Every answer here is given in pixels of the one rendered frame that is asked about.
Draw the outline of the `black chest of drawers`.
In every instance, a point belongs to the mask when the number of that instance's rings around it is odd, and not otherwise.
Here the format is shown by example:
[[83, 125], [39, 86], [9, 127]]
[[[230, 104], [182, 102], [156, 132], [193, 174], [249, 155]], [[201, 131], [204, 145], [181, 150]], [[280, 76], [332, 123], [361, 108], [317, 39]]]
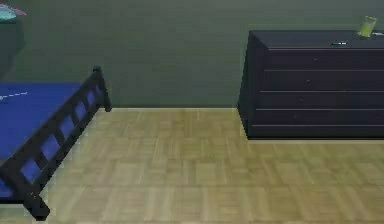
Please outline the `black chest of drawers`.
[[384, 36], [251, 30], [237, 108], [251, 140], [384, 139]]

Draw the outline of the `yellow-green box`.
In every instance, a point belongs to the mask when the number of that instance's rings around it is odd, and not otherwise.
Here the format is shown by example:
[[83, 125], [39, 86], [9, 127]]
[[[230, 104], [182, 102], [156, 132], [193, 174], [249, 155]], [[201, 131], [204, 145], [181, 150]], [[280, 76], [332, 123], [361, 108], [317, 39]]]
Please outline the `yellow-green box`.
[[361, 37], [368, 38], [371, 36], [374, 27], [376, 26], [377, 18], [366, 16], [362, 22], [357, 34]]

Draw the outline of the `blue bed with black frame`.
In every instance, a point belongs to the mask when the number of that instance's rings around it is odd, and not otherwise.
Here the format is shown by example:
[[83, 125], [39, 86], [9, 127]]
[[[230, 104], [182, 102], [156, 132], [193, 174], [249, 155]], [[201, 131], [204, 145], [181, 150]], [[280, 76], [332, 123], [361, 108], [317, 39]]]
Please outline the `blue bed with black frame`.
[[83, 82], [0, 83], [0, 204], [46, 220], [40, 193], [101, 107], [112, 110], [98, 66]]

